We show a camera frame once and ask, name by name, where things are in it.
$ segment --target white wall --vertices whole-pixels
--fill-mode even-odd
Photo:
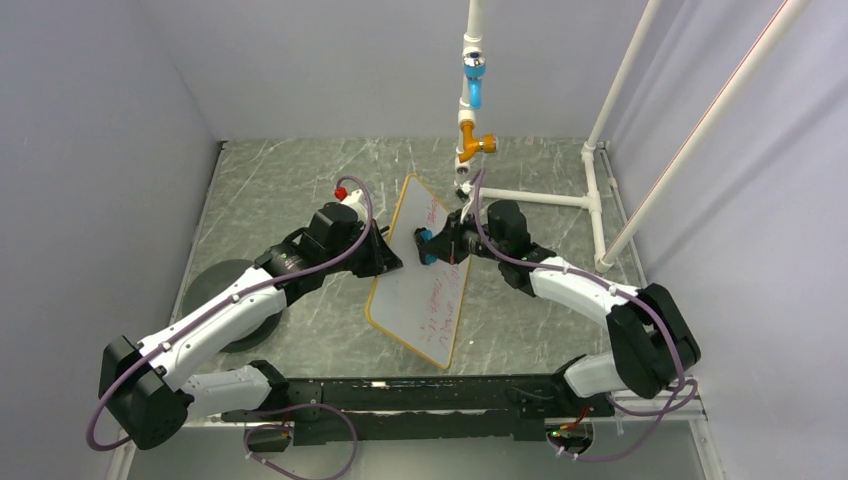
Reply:
[[[605,135],[630,212],[779,3],[689,2],[642,60]],[[733,479],[848,478],[846,18],[811,3],[636,237],[701,344]]]
[[[219,138],[456,132],[467,0],[142,3]],[[486,0],[481,128],[588,136],[645,3]]]
[[[214,160],[134,0],[4,2],[0,476],[102,478],[103,347],[167,324]]]

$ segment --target orange pipe fitting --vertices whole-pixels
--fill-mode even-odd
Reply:
[[[471,160],[480,150],[483,150],[483,153],[494,153],[498,150],[498,141],[491,133],[483,135],[480,140],[474,138],[474,122],[471,120],[462,121],[459,129],[462,130],[462,153],[459,154],[459,163]]]

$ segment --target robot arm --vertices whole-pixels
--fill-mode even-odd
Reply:
[[[136,344],[119,337],[106,347],[100,373],[101,396],[131,365],[160,345],[164,348],[106,402],[140,449],[161,444],[187,420],[289,403],[288,382],[265,361],[228,372],[194,372],[244,332],[320,288],[327,275],[349,271],[357,277],[373,277],[402,266],[373,224],[366,240],[335,266],[273,283],[274,278],[303,272],[349,249],[365,226],[363,199],[363,193],[357,190],[341,202],[324,205],[308,227],[297,229],[268,248],[237,281],[179,322]],[[259,284],[265,286],[243,293],[245,288]],[[222,301],[228,304],[173,344],[167,342]]]
[[[607,290],[592,280],[567,273],[571,265],[553,251],[530,240],[527,221],[511,200],[492,203],[487,209],[484,233],[502,254],[556,269],[530,268],[498,259],[482,242],[468,207],[448,215],[436,235],[420,228],[415,231],[419,260],[462,262],[468,255],[498,261],[498,269],[511,287],[530,296],[563,304],[607,329],[611,351],[572,359],[557,372],[567,396],[592,395],[630,389],[643,398],[653,398],[676,379],[668,346],[652,326],[650,316],[633,302],[616,295],[624,292],[639,298],[658,313],[674,340],[683,367],[690,368],[701,352],[674,300],[664,287],[651,284],[643,289],[609,284]]]

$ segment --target small whiteboard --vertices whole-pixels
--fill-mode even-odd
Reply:
[[[417,175],[403,184],[387,243],[403,267],[374,279],[368,322],[439,368],[450,366],[471,258],[458,265],[421,265],[414,232],[438,234],[448,212]]]

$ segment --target white pipe frame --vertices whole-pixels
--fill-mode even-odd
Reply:
[[[671,162],[665,167],[665,170],[657,179],[654,186],[648,192],[648,195],[642,200],[636,211],[624,225],[624,228],[618,234],[616,239],[610,245],[609,251],[599,260],[595,262],[595,268],[599,272],[606,272],[610,269],[615,259],[624,250],[633,235],[642,226],[645,218],[656,205],[657,201],[662,198],[671,181],[679,173],[680,168],[692,158],[703,140],[712,132],[717,124],[718,119],[732,104],[736,95],[744,88],[745,84],[757,71],[757,68],[763,63],[763,60],[777,45],[778,41],[789,30],[801,12],[810,0],[784,0],[780,7],[775,12],[765,29],[760,33],[760,36],[754,41],[754,44],[748,50],[748,53],[739,62],[739,65],[730,74],[730,77],[725,82],[724,86],[719,90],[713,102],[707,107],[707,111],[695,125],[695,128],[689,133],[689,136],[684,140],[683,145],[677,150],[677,153],[672,157]]]
[[[648,4],[645,6],[645,11],[639,19],[639,24],[636,26],[636,31],[633,33],[633,38],[630,40],[630,45],[624,53],[624,58],[621,61],[621,65],[618,67],[618,72],[615,74],[615,79],[612,82],[609,93],[604,100],[600,113],[598,114],[598,119],[595,121],[595,125],[592,128],[589,139],[583,144],[583,148],[580,152],[580,158],[586,170],[586,183],[588,185],[586,195],[582,197],[570,197],[565,195],[518,192],[494,188],[483,188],[480,190],[480,195],[486,198],[536,202],[548,205],[564,205],[585,208],[588,210],[589,216],[592,220],[592,239],[595,246],[594,260],[597,269],[599,269],[599,265],[602,265],[602,260],[606,258],[606,242],[604,241],[604,226],[601,215],[601,195],[598,191],[597,179],[595,178],[595,145],[598,142],[598,137],[603,132],[607,120],[609,119],[612,107],[615,105],[615,102],[621,93],[621,87],[624,85],[624,81],[630,73],[633,61],[636,59],[636,56],[639,54],[639,50],[642,48],[645,36],[654,21],[654,17],[656,17],[660,4],[662,4],[662,0],[649,0]],[[471,0],[468,10],[468,32],[465,34],[463,54],[468,51],[469,47],[480,48],[480,41],[482,40],[479,18],[480,13],[480,0]],[[463,90],[462,98],[459,101],[459,108],[459,122],[462,122],[464,119],[474,120],[474,111],[470,108],[468,85],[465,80],[465,76],[463,76]],[[460,132],[457,154],[462,152],[462,143],[463,138],[462,133]],[[456,167],[457,165],[459,165],[458,156],[454,166]]]

